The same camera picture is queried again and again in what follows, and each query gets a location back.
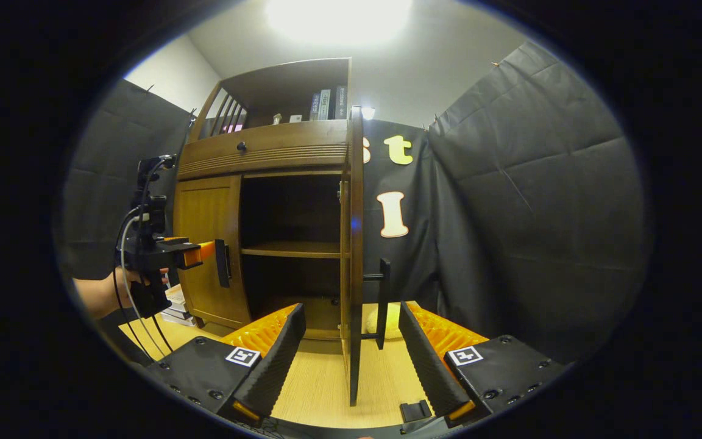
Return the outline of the wooden drawer with black knob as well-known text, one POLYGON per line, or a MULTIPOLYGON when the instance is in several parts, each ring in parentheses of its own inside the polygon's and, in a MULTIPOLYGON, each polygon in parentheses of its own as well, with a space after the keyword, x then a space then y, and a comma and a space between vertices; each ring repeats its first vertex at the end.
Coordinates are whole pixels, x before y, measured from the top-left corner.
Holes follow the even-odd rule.
POLYGON ((347 121, 309 121, 256 127, 187 144, 180 155, 180 181, 243 171, 343 163, 353 129, 347 121))

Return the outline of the wooden double-door shoe cabinet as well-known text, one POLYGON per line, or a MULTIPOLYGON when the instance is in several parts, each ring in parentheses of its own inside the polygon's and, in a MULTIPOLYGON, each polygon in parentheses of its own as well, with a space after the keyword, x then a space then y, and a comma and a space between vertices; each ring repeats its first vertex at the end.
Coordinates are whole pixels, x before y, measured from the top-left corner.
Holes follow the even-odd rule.
MULTIPOLYGON (((349 57, 307 59, 221 79, 207 95, 185 146, 223 135, 229 125, 242 124, 243 130, 273 126, 277 113, 282 114, 282 124, 295 114, 302 115, 301 123, 309 122, 312 95, 323 89, 331 89, 329 120, 335 120, 335 87, 347 86, 348 113, 351 108, 352 66, 349 57)), ((342 165, 214 176, 242 177, 240 253, 251 322, 303 303, 307 338, 340 338, 342 165)))

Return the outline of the wooden cabinet door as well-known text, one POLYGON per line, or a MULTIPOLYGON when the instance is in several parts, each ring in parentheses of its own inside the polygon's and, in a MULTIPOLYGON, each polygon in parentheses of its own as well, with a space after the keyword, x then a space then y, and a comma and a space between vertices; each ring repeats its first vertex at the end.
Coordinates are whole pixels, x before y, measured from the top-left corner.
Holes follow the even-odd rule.
POLYGON ((358 403, 361 342, 375 341, 378 349, 385 343, 390 291, 391 264, 380 259, 377 272, 363 269, 363 108, 353 105, 347 119, 346 153, 339 181, 340 201, 340 336, 348 388, 348 404, 358 403), (363 333, 363 285, 377 282, 378 312, 375 331, 363 333))
POLYGON ((202 263, 179 273, 190 313, 203 323, 250 323, 241 269, 240 175, 177 183, 174 234, 202 247, 202 263))

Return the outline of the large ceiling light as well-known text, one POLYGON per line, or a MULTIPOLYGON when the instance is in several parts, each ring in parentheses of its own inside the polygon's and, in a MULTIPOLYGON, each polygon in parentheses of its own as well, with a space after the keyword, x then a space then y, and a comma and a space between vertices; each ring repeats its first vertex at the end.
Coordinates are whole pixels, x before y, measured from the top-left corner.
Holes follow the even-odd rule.
POLYGON ((381 45, 396 38, 413 0, 267 0, 268 25, 290 41, 322 46, 381 45))

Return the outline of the black backdrop cloth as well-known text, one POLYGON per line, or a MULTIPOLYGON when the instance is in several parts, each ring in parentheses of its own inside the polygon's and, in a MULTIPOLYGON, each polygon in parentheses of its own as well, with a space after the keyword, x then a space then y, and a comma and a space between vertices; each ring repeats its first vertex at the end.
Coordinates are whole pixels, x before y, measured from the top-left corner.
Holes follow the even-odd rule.
POLYGON ((398 299, 557 362, 632 308, 653 241, 636 153, 601 97, 526 41, 429 130, 373 120, 363 264, 398 299))

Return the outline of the yellow round plush toy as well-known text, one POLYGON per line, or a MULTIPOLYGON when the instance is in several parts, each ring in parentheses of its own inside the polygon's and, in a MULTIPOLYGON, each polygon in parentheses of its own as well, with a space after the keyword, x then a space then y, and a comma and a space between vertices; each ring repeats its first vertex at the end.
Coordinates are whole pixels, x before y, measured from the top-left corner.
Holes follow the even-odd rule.
MULTIPOLYGON (((388 303, 386 312, 385 340, 402 339, 402 332, 399 328, 401 303, 388 303)), ((378 305, 370 304, 363 321, 363 330, 366 334, 373 334, 378 331, 378 305)))

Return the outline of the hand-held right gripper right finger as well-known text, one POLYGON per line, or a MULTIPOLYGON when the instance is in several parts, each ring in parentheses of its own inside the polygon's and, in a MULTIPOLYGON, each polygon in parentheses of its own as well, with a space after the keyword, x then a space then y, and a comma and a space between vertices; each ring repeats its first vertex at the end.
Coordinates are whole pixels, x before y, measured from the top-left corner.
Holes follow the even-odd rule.
POLYGON ((566 371, 566 365, 512 335, 488 338, 401 303, 399 330, 433 414, 465 426, 523 404, 566 371))

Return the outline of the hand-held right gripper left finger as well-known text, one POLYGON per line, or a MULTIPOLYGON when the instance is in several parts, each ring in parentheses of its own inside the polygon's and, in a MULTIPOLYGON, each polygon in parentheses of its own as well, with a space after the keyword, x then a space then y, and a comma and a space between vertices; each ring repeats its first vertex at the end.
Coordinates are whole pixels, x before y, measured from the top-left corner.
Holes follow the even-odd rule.
POLYGON ((303 303, 271 312, 220 341, 198 336, 146 367, 165 390, 230 421, 270 417, 306 330, 303 303))

